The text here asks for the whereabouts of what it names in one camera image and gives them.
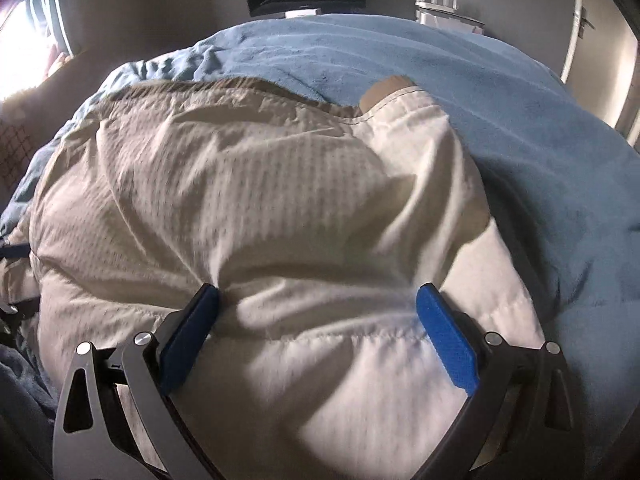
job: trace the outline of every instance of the bed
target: bed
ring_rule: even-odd
[[[640,400],[640,158],[548,68],[500,41],[385,16],[328,15],[245,23],[126,64],[37,152],[0,232],[17,224],[60,139],[100,99],[131,84],[256,76],[310,99],[353,105],[394,74],[409,76],[444,108],[479,168],[545,336],[562,346],[580,385],[591,470]],[[7,358],[2,364],[6,374],[42,384],[30,368],[17,370]],[[16,394],[19,382],[9,386]],[[50,428],[51,402],[38,402],[28,410],[32,422]],[[33,425],[14,424],[33,441]],[[36,448],[50,460],[46,439]]]

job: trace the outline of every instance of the bolt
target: bolt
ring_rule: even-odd
[[[491,346],[500,346],[502,344],[502,336],[497,332],[487,332],[484,340]]]
[[[133,338],[133,342],[138,346],[144,346],[151,341],[151,334],[149,332],[140,332]]]
[[[90,351],[91,351],[91,343],[87,341],[80,343],[76,348],[76,352],[78,352],[78,355],[88,354]]]
[[[560,353],[560,345],[558,343],[550,341],[546,344],[546,351],[550,354],[557,355]]]

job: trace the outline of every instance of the sunlight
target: sunlight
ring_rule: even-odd
[[[0,30],[0,100],[43,81],[49,50],[49,41],[31,27],[21,2]]]

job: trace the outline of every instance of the door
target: door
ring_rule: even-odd
[[[613,0],[576,0],[573,44],[562,79],[580,106],[615,128],[634,74],[638,40]]]

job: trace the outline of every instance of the black clamp frame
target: black clamp frame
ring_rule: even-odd
[[[475,354],[479,382],[413,480],[580,479],[582,429],[560,347],[513,347],[495,332],[483,335],[471,318],[451,311],[433,285],[425,287]],[[78,345],[54,430],[56,480],[224,480],[168,397],[187,377],[217,308],[217,290],[203,285],[155,334],[139,333],[115,349]],[[129,385],[167,472],[143,461],[116,384]],[[498,453],[472,469],[514,384],[520,393]]]

